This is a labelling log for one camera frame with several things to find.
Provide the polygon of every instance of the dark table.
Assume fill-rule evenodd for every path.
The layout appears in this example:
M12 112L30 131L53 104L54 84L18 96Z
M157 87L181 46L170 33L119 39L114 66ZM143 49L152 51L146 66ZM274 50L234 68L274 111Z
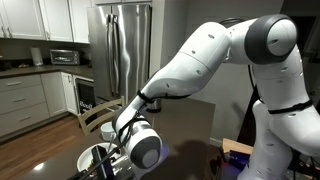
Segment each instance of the dark table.
M150 123L154 122L154 129L168 140L171 152L158 168L142 179L203 179L214 107L214 104L192 99L163 100L160 113L146 113ZM33 169L21 179L67 179L76 172L80 154L101 142L97 130L44 162L41 170Z

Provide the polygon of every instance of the kitchen appliance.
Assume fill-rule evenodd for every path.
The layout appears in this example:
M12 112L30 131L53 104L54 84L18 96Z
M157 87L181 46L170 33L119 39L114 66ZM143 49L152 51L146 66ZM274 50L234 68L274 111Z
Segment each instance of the kitchen appliance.
M51 63L56 65L80 65L80 52L73 50L50 50Z
M151 7L103 5L87 9L97 104L143 87L149 73Z
M80 114L96 106L94 98L94 87L92 81L76 78L76 90L78 99L78 108Z

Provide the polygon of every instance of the electronic device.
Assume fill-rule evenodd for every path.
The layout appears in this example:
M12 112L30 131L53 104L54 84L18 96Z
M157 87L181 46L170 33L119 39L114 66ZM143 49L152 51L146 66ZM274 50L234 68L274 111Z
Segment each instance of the electronic device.
M51 49L50 57L55 65L80 65L79 51Z

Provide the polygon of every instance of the baseboard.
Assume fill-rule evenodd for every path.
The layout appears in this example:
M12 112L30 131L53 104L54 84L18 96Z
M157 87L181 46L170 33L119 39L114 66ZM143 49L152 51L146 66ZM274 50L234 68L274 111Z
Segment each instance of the baseboard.
M222 146L222 141L215 139L215 138L210 138L210 144L216 147Z

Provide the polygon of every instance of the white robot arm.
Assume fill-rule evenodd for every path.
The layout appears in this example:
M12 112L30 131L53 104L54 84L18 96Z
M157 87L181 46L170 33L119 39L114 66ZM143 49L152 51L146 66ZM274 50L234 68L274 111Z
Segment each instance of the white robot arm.
M263 16L228 29L213 22L200 26L113 121L136 178L156 168L169 153L150 124L139 119L147 103L200 91L223 62L251 64L265 103L254 106L257 140L250 168L238 179L282 178L291 160L289 146L319 155L320 117L305 91L296 36L294 23L284 15Z

